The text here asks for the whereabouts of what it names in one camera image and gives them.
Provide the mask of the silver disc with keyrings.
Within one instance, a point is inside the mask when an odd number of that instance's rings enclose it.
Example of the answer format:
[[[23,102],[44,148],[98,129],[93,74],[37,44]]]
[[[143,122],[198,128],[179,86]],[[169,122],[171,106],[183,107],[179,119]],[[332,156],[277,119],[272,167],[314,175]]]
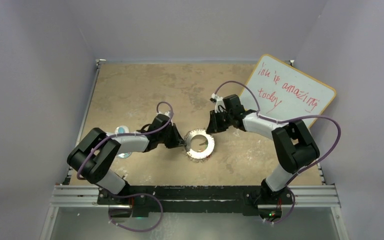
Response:
[[[206,162],[215,150],[215,139],[205,129],[196,128],[186,133],[185,154],[191,162]]]

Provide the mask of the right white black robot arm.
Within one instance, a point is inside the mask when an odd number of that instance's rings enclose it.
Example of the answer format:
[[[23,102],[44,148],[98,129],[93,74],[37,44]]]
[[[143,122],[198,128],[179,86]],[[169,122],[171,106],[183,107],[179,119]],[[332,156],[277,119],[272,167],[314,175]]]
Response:
[[[262,119],[255,110],[246,110],[236,94],[221,97],[214,93],[210,101],[215,108],[209,112],[207,134],[234,127],[273,141],[278,165],[261,182],[260,196],[264,202],[272,204],[278,200],[293,175],[320,157],[320,150],[303,120],[277,123]]]

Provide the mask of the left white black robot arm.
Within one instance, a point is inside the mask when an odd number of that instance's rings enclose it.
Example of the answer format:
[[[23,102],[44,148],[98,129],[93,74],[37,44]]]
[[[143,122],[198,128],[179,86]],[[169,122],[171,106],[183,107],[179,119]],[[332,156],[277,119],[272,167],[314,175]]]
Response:
[[[185,140],[167,114],[159,113],[141,129],[110,135],[99,127],[90,130],[67,157],[67,164],[81,177],[109,191],[118,205],[129,199],[129,184],[110,169],[116,156],[127,153],[146,153],[159,144],[168,149],[184,147]]]

